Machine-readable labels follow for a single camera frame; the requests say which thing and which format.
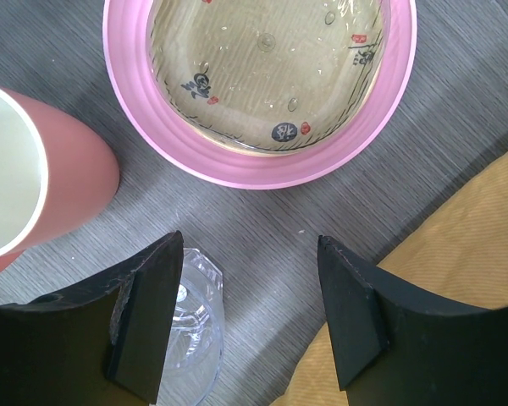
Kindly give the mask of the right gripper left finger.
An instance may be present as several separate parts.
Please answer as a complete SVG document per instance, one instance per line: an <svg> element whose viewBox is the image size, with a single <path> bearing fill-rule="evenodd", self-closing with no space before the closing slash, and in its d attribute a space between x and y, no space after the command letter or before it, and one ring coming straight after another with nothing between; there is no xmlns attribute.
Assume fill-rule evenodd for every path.
<svg viewBox="0 0 508 406"><path fill-rule="evenodd" d="M152 405L183 266L169 233L26 304L0 305L0 405Z"/></svg>

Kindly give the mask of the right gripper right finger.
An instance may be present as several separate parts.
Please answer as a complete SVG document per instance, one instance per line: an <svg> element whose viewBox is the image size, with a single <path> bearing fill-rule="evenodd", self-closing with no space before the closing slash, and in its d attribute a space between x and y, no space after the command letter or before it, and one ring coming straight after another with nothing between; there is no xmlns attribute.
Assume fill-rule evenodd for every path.
<svg viewBox="0 0 508 406"><path fill-rule="evenodd" d="M433 294L328 236L317 268L349 404L508 405L508 306Z"/></svg>

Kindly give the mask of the clear glass cup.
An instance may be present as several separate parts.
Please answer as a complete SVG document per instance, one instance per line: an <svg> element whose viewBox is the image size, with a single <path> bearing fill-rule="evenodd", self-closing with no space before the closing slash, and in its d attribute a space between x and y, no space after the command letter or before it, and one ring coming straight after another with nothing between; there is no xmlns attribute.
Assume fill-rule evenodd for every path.
<svg viewBox="0 0 508 406"><path fill-rule="evenodd" d="M224 357L223 287L208 257L184 250L158 405L200 405L214 389Z"/></svg>

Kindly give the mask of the pink mug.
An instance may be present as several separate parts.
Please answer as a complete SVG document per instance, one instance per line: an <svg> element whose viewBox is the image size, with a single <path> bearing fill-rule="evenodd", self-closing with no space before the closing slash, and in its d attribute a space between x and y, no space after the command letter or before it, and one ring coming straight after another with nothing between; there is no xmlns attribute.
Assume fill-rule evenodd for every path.
<svg viewBox="0 0 508 406"><path fill-rule="evenodd" d="M118 161L98 134L0 87L0 272L97 216L118 186Z"/></svg>

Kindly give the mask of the pink plate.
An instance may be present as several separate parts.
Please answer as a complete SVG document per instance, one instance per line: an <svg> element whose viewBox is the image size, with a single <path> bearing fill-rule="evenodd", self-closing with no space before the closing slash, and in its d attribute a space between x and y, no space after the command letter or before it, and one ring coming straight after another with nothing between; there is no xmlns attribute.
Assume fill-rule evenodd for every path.
<svg viewBox="0 0 508 406"><path fill-rule="evenodd" d="M417 47L417 5L393 1L387 47L378 78L362 110L338 134L288 156L248 156L201 137L158 91L148 62L149 1L106 1L102 43L110 81L128 119L169 162L208 182L236 189L282 189L340 168L382 131L411 76Z"/></svg>

